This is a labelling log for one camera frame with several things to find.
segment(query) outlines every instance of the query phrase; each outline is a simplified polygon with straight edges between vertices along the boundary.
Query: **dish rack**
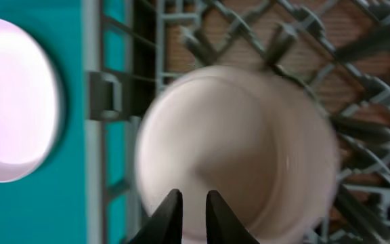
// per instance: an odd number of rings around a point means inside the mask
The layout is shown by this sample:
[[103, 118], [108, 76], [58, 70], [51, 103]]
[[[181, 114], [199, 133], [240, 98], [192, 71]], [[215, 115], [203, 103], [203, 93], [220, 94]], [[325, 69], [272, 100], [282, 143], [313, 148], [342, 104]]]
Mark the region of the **dish rack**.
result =
[[[133, 179], [141, 117], [173, 79], [212, 64], [264, 70], [269, 79], [294, 83], [336, 129], [343, 155], [339, 193], [334, 209], [302, 242], [390, 243], [390, 1], [127, 0], [124, 5], [125, 21], [105, 13], [103, 1], [86, 0], [84, 6], [90, 243], [108, 242], [106, 209], [119, 195], [127, 195], [122, 242], [137, 233], [145, 218]], [[341, 23], [348, 28], [337, 28]], [[107, 28], [130, 37], [123, 43], [124, 71], [106, 65]], [[128, 121], [126, 175], [106, 186], [105, 131], [112, 121]]]

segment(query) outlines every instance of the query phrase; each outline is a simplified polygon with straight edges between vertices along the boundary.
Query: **beige bowl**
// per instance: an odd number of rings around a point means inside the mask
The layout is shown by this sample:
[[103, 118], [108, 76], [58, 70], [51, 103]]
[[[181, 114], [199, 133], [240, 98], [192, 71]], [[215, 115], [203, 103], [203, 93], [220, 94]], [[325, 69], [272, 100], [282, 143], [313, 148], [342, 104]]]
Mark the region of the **beige bowl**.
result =
[[183, 193], [183, 239], [206, 243], [205, 201], [218, 190], [260, 243], [293, 243], [330, 207], [339, 154], [326, 120], [285, 81], [211, 66], [151, 106], [136, 149], [137, 186], [152, 214]]

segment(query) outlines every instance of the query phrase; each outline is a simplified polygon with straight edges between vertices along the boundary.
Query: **brown surface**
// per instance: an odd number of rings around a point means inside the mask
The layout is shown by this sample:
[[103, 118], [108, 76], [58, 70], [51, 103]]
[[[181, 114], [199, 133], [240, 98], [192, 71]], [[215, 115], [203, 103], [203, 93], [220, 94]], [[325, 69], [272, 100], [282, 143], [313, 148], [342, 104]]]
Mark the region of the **brown surface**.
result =
[[[242, 14], [244, 10], [258, 4], [260, 0], [223, 0], [223, 3]], [[305, 4], [310, 9], [316, 9], [325, 0], [294, 0], [293, 3]], [[292, 22], [290, 15], [278, 4], [252, 25], [258, 38], [268, 43], [273, 35], [276, 25], [280, 21]], [[365, 35], [373, 26], [367, 18], [352, 2], [339, 1], [329, 12], [322, 17], [326, 27], [328, 40], [335, 46], [340, 47], [359, 36]], [[203, 22], [207, 37], [213, 42], [218, 42], [226, 33], [229, 23], [215, 10], [211, 10]], [[194, 57], [179, 42], [179, 27], [171, 25], [167, 27], [167, 59], [166, 70], [169, 72], [187, 72], [194, 67]], [[281, 61], [287, 69], [301, 74], [303, 77], [310, 77], [318, 69], [331, 60], [328, 55], [315, 40], [310, 36], [303, 35], [298, 43], [289, 51]], [[239, 66], [242, 68], [256, 70], [261, 67], [262, 60], [253, 48], [243, 39], [239, 38], [233, 46], [220, 57], [218, 64]], [[377, 56], [366, 58], [356, 62], [355, 65], [364, 73], [374, 76], [386, 77], [390, 73], [390, 54], [378, 54]], [[354, 81], [347, 71], [337, 67], [330, 73], [318, 92], [322, 101], [330, 112], [336, 112], [344, 108], [350, 102], [356, 100], [362, 92], [362, 87]], [[357, 112], [354, 117], [365, 121], [390, 124], [390, 114], [385, 108], [372, 105]], [[352, 176], [351, 182], [363, 184], [382, 184], [380, 177], [376, 175]], [[354, 193], [365, 202], [368, 194]], [[333, 224], [343, 222], [342, 217], [336, 210], [331, 211]]]

